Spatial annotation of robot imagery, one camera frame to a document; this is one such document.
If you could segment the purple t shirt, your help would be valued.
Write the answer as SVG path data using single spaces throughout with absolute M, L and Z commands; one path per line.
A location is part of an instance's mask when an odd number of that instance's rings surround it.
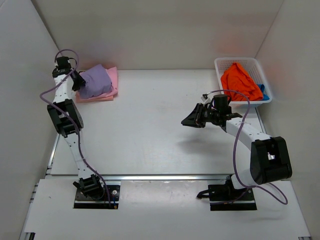
M 101 64 L 81 72 L 80 75 L 86 82 L 85 86 L 78 90 L 82 99 L 97 97 L 112 90 L 112 80 Z

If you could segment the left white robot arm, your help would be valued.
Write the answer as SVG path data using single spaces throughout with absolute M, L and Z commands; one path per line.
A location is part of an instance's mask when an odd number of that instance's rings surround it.
M 72 72 L 71 58 L 57 57 L 52 76 L 57 86 L 52 104 L 47 105 L 47 111 L 59 135 L 64 137 L 69 146 L 73 160 L 78 170 L 78 181 L 73 185 L 85 197 L 94 201 L 105 196 L 105 188 L 100 177 L 84 162 L 84 156 L 79 151 L 79 132 L 84 127 L 82 117 L 72 100 L 72 92 L 86 85 L 85 80 L 77 71 Z

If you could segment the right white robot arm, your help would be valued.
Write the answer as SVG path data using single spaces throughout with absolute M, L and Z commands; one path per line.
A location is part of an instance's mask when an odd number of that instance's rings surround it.
M 183 126 L 204 128 L 207 123 L 221 127 L 250 150 L 249 167 L 242 172 L 235 172 L 231 185 L 240 190 L 251 188 L 292 177 L 293 170 L 287 143 L 283 137 L 272 137 L 245 122 L 245 118 L 233 113 L 230 97 L 218 94 L 212 100 L 202 97 L 194 110 L 181 121 Z

